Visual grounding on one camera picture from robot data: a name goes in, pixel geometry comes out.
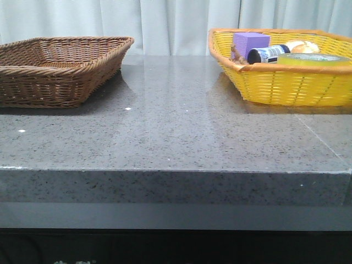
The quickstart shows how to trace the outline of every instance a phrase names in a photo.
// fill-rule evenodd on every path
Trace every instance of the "wicker basket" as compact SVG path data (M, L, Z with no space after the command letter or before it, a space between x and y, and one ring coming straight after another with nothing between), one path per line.
M121 68L131 37L39 37L0 46L0 106L77 107Z
M321 53L352 59L352 38L320 30L212 29L209 49L243 99L268 105L345 106L352 104L352 66L310 67L269 63L237 65L229 60L235 32L259 32L271 36L270 45L308 40Z

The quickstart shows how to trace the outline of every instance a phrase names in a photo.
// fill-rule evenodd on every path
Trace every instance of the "speckled stone surface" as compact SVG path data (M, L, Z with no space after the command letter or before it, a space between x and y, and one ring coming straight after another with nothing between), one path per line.
M0 198L340 206L351 113L244 102L211 57L127 56L80 108L0 108Z

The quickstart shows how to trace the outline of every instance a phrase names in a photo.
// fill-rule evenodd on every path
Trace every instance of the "bottle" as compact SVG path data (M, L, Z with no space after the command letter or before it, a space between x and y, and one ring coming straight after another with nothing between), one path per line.
M290 49L286 45L274 45L267 48L253 48L248 53L247 61L249 64L257 62L277 62L280 54L290 53Z

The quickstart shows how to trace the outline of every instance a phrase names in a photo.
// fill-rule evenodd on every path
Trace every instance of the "basket rim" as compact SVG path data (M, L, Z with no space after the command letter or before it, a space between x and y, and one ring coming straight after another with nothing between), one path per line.
M271 63L254 63L250 65L235 64L227 57L219 54L214 48L214 35L216 32L272 32L272 33L300 33L300 34L315 34L320 36L330 37L332 39L346 41L352 43L352 38L332 33L327 33L323 30L306 30L306 29L230 29L230 28L214 28L209 30L208 45L210 54L227 68L233 69L236 72L295 72L295 73L315 73L315 74L352 74L351 66L299 66L299 65L284 65Z
M35 75L69 75L69 74L83 74L90 72L97 67L105 64L108 60L119 55L121 51L126 51L134 43L134 38L130 36L72 36L72 37L35 37L28 40L15 41L11 43L6 43L0 45L1 48L13 48L16 45L22 43L30 43L36 41L65 41L65 40L124 40L124 42L118 47L108 51L103 56L99 56L96 59L92 59L88 62L84 62L83 66L79 67L64 67L64 68L55 68L55 67L37 67L37 66L1 66L0 73L4 74L35 74Z

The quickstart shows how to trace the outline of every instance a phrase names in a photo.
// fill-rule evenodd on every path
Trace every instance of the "brown wicker basket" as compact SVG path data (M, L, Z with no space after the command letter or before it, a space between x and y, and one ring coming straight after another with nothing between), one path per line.
M71 108L120 68L132 37L39 37L0 46L0 106Z

